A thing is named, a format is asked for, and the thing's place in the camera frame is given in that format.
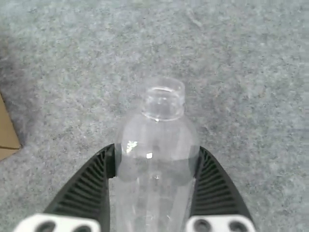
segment cardboard box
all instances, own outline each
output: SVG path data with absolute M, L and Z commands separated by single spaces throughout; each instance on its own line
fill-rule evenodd
M 18 137 L 0 94 L 0 160 L 12 155 L 19 149 Z

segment carpet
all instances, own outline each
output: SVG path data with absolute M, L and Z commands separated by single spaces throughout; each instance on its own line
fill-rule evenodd
M 0 92 L 23 146 L 0 161 L 0 232 L 41 212 L 163 75 L 185 83 L 259 231 L 308 231 L 308 26 L 306 0 L 0 0 Z

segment screw hole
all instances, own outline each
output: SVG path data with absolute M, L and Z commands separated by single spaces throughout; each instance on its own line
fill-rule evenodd
M 53 232 L 56 224 L 52 221 L 47 221 L 42 223 L 37 229 L 36 232 Z
M 232 232 L 248 232 L 247 227 L 239 221 L 231 222 L 230 223 L 230 230 Z
M 196 232 L 210 232 L 211 225 L 206 220 L 200 219 L 194 223 L 194 230 Z
M 78 227 L 74 232 L 91 232 L 91 229 L 88 226 Z

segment ribbed rubber pad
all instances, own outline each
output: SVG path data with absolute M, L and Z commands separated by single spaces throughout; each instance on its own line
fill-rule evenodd
M 251 215 L 231 178 L 205 148 L 201 147 L 190 216 Z
M 102 232 L 109 232 L 108 178 L 113 177 L 115 172 L 113 154 L 113 145 L 95 154 L 66 183 L 44 213 L 95 219 L 100 223 Z

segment clear plastic bottle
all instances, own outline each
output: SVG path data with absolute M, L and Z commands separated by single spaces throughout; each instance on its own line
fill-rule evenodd
M 182 231 L 199 151 L 183 104 L 182 82 L 152 80 L 121 126 L 115 143 L 117 232 Z

